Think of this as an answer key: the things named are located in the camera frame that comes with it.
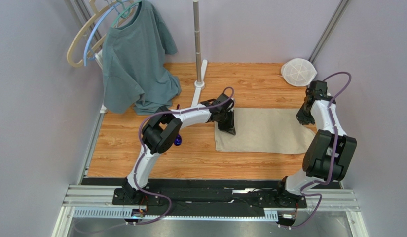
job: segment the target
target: beige cloth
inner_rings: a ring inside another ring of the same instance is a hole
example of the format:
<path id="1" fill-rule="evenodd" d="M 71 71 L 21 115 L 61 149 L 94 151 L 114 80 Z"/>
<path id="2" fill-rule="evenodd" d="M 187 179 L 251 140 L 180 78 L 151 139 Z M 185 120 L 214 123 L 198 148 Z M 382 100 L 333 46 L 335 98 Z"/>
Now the beige cloth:
<path id="1" fill-rule="evenodd" d="M 299 124 L 298 109 L 235 108 L 236 135 L 215 126 L 216 150 L 222 152 L 305 153 L 314 132 Z"/>

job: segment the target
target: wall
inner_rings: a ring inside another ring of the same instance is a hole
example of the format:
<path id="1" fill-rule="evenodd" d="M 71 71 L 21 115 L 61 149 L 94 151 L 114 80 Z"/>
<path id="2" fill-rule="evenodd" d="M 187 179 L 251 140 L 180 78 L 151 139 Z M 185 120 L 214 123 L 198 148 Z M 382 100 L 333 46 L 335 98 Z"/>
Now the wall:
<path id="1" fill-rule="evenodd" d="M 407 236 L 407 0 L 352 1 L 315 63 L 349 71 L 339 120 L 358 140 L 344 179 L 371 237 Z M 329 80 L 336 93 L 344 76 Z"/>
<path id="2" fill-rule="evenodd" d="M 0 236 L 49 237 L 81 172 L 103 89 L 66 62 L 77 32 L 62 0 L 0 1 Z"/>
<path id="3" fill-rule="evenodd" d="M 150 0 L 161 13 L 179 52 L 171 62 L 194 62 L 192 0 Z M 286 62 L 308 59 L 339 0 L 201 0 L 202 58 L 209 62 Z M 96 1 L 98 9 L 107 3 Z M 105 33 L 116 13 L 102 26 Z"/>

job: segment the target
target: beige hanger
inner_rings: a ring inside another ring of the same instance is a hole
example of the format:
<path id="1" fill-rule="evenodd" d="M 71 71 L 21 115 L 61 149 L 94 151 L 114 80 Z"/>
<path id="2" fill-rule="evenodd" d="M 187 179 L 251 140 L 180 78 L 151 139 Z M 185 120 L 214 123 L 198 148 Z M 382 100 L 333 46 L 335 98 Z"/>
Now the beige hanger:
<path id="1" fill-rule="evenodd" d="M 113 6 L 114 4 L 116 4 L 117 2 L 112 2 L 110 3 L 110 6 Z M 82 37 L 85 36 L 86 31 L 89 29 L 89 27 L 100 17 L 102 16 L 105 11 L 107 11 L 109 9 L 109 6 L 105 6 L 103 9 L 101 9 L 100 11 L 97 10 L 97 7 L 95 6 L 95 0 L 89 0 L 89 4 L 92 8 L 92 11 L 94 12 L 94 15 L 91 17 L 91 19 L 89 19 L 85 25 L 83 25 L 83 27 L 79 30 L 78 34 L 75 36 L 74 40 L 71 43 L 71 46 L 69 46 L 68 49 L 68 53 L 66 54 L 66 60 L 68 61 L 68 63 L 75 68 L 79 68 L 82 67 L 83 65 L 83 59 L 81 59 L 78 63 L 75 63 L 72 60 L 72 54 L 75 51 L 76 46 L 78 45 L 79 41 L 82 39 Z M 133 15 L 135 11 L 132 11 L 129 15 L 129 17 L 131 17 Z M 129 17 L 127 17 L 126 19 L 122 19 L 120 20 L 120 24 L 122 24 L 124 21 L 126 21 Z M 98 40 L 98 42 L 92 47 L 92 51 L 95 52 L 95 50 L 97 50 L 104 42 L 104 39 L 106 38 L 106 35 L 103 35 L 103 37 Z M 88 57 L 92 57 L 91 52 L 88 52 Z"/>

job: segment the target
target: wooden tabletop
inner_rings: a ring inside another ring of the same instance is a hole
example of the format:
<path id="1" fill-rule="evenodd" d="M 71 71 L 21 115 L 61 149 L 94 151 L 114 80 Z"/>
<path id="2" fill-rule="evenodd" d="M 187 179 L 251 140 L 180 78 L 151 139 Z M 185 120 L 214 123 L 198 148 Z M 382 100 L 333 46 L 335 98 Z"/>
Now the wooden tabletop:
<path id="1" fill-rule="evenodd" d="M 200 100 L 217 98 L 227 86 L 235 90 L 236 108 L 300 108 L 305 87 L 293 87 L 281 75 L 282 64 L 210 63 Z M 181 95 L 173 108 L 191 106 L 196 80 L 193 63 L 166 64 L 179 77 Z M 125 177 L 138 157 L 138 129 L 146 116 L 132 108 L 124 114 L 104 116 L 88 177 Z M 180 131 L 182 144 L 158 159 L 153 178 L 282 179 L 302 167 L 304 154 L 225 153 L 215 150 L 214 124 L 197 124 Z"/>

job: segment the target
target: teal t-shirt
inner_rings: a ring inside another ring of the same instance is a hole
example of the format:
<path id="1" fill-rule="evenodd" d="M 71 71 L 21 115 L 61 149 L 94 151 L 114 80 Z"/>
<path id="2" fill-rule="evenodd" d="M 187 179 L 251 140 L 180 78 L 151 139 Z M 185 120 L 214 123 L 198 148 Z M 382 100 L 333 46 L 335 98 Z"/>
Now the teal t-shirt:
<path id="1" fill-rule="evenodd" d="M 179 79 L 164 67 L 164 55 L 177 48 L 156 8 L 139 3 L 133 19 L 120 28 L 110 28 L 103 45 L 104 105 L 124 113 L 136 103 L 139 115 L 171 106 L 181 92 Z"/>

